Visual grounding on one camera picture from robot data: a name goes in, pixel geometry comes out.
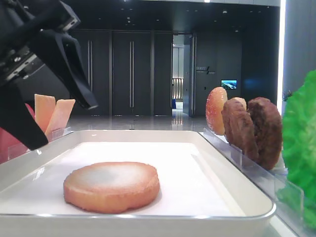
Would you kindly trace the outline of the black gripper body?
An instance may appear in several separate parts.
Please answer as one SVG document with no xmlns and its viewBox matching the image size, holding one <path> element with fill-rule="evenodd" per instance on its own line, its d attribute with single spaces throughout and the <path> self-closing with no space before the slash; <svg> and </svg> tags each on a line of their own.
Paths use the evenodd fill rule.
<svg viewBox="0 0 316 237">
<path fill-rule="evenodd" d="M 1 86 L 36 70 L 31 64 L 34 59 L 39 58 L 30 50 L 29 42 L 37 33 L 43 30 L 68 33 L 69 29 L 79 23 L 80 20 L 72 8 L 60 0 L 52 1 L 37 15 L 32 15 L 18 0 L 2 0 L 0 2 Z"/>
</svg>

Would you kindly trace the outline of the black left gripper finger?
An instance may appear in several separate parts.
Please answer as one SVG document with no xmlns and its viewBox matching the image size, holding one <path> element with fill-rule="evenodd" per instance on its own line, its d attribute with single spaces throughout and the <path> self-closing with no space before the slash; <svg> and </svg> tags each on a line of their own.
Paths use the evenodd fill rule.
<svg viewBox="0 0 316 237">
<path fill-rule="evenodd" d="M 48 144 L 48 139 L 27 109 L 19 88 L 9 83 L 0 88 L 0 127 L 30 150 Z"/>
</svg>

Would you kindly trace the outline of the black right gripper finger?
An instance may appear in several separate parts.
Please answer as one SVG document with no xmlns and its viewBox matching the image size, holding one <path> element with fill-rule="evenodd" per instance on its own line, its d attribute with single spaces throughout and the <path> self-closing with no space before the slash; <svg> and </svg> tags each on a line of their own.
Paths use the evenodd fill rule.
<svg viewBox="0 0 316 237">
<path fill-rule="evenodd" d="M 67 33 L 43 30 L 30 40 L 29 48 L 84 109 L 98 107 L 83 69 L 80 44 L 75 38 Z"/>
</svg>

